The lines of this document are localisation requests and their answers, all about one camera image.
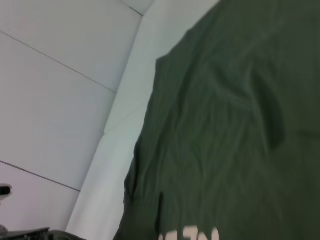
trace green t-shirt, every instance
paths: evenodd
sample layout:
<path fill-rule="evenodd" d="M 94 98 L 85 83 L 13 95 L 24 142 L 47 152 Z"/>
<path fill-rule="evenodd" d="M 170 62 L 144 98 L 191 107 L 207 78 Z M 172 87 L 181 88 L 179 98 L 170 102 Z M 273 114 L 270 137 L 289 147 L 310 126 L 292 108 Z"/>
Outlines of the green t-shirt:
<path fill-rule="evenodd" d="M 223 0 L 157 61 L 116 240 L 320 239 L 319 6 Z"/>

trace white surface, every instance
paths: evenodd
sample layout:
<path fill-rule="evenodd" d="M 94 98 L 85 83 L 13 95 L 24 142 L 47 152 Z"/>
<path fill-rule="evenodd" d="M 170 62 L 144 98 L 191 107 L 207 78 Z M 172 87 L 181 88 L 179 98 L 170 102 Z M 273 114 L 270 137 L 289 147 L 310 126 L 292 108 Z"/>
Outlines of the white surface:
<path fill-rule="evenodd" d="M 145 14 L 68 232 L 87 240 L 113 239 L 123 214 L 124 180 L 152 92 L 156 59 L 216 3 L 156 0 Z"/>
<path fill-rule="evenodd" d="M 0 33 L 1 161 L 80 190 L 115 94 Z"/>
<path fill-rule="evenodd" d="M 13 194 L 1 202 L 0 225 L 10 231 L 65 230 L 79 192 L 0 163 L 0 183 Z"/>
<path fill-rule="evenodd" d="M 121 0 L 124 4 L 144 15 L 155 0 Z"/>
<path fill-rule="evenodd" d="M 120 0 L 0 1 L 0 30 L 115 92 L 140 21 Z"/>
<path fill-rule="evenodd" d="M 124 179 L 134 157 L 147 106 L 101 140 L 67 231 L 87 240 L 113 239 L 124 211 Z"/>

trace dark item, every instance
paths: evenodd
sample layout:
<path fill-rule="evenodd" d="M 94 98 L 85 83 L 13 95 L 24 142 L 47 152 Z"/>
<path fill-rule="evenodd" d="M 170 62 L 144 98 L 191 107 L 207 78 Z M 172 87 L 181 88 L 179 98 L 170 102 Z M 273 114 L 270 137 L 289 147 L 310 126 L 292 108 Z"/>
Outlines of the dark item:
<path fill-rule="evenodd" d="M 319 105 L 320 1 L 221 0 L 157 60 L 115 239 L 319 240 Z"/>
<path fill-rule="evenodd" d="M 41 228 L 31 231 L 3 231 L 0 232 L 0 240 L 84 240 L 63 231 L 49 231 L 49 228 Z"/>

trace white wall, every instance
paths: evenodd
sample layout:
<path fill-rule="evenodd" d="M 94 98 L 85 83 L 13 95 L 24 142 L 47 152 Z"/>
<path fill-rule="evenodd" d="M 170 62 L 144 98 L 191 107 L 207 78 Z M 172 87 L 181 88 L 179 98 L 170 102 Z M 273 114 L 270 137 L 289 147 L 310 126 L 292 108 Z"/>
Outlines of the white wall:
<path fill-rule="evenodd" d="M 66 229 L 140 20 L 120 0 L 0 1 L 0 225 Z"/>
<path fill-rule="evenodd" d="M 1 0 L 0 29 L 116 92 L 141 16 L 120 0 Z"/>

